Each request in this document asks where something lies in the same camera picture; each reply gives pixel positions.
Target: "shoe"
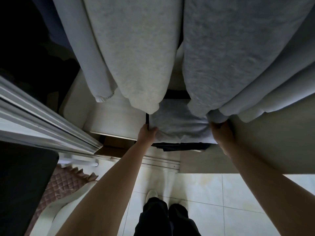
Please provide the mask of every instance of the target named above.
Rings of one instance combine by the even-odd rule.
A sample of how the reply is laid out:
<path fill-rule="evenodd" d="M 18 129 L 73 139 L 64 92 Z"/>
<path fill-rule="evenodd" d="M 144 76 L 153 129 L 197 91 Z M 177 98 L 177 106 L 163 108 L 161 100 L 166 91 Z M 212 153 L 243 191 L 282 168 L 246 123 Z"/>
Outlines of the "shoe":
<path fill-rule="evenodd" d="M 146 203 L 148 202 L 148 200 L 150 198 L 153 198 L 153 197 L 156 197 L 157 198 L 157 191 L 156 190 L 150 190 L 147 194 L 147 197 L 146 197 Z"/>
<path fill-rule="evenodd" d="M 181 206 L 184 206 L 185 209 L 188 211 L 188 201 L 181 199 L 180 202 L 178 203 Z"/>

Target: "leg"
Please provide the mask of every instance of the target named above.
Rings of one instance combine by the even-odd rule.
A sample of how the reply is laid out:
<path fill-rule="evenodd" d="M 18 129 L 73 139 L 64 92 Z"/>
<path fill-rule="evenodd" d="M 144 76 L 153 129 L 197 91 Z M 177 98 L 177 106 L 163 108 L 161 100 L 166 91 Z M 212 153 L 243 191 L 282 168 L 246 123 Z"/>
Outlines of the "leg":
<path fill-rule="evenodd" d="M 149 198 L 140 214 L 134 236 L 171 236 L 167 204 L 157 197 Z"/>
<path fill-rule="evenodd" d="M 168 210 L 168 216 L 174 225 L 173 236 L 201 236 L 195 222 L 188 218 L 188 211 L 184 206 L 172 204 Z"/>

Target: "black pants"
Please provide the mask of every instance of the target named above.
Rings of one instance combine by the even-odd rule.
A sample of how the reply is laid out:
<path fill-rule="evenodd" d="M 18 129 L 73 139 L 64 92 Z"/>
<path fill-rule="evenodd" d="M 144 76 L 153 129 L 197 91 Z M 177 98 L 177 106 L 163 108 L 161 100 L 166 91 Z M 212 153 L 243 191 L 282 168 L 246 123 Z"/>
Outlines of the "black pants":
<path fill-rule="evenodd" d="M 167 204 L 153 197 L 143 207 L 134 236 L 201 236 L 195 222 L 188 218 L 188 211 L 180 204 Z"/>

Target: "forearm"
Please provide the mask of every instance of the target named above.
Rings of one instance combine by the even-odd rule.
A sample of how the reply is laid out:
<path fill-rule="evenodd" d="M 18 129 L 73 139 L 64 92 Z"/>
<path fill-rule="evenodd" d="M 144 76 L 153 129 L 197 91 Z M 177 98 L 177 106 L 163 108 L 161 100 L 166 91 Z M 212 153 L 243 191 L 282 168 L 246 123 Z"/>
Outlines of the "forearm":
<path fill-rule="evenodd" d="M 242 146 L 223 148 L 281 235 L 314 234 L 314 195 Z"/>
<path fill-rule="evenodd" d="M 57 236 L 116 236 L 148 147 L 133 145 L 82 199 Z"/>

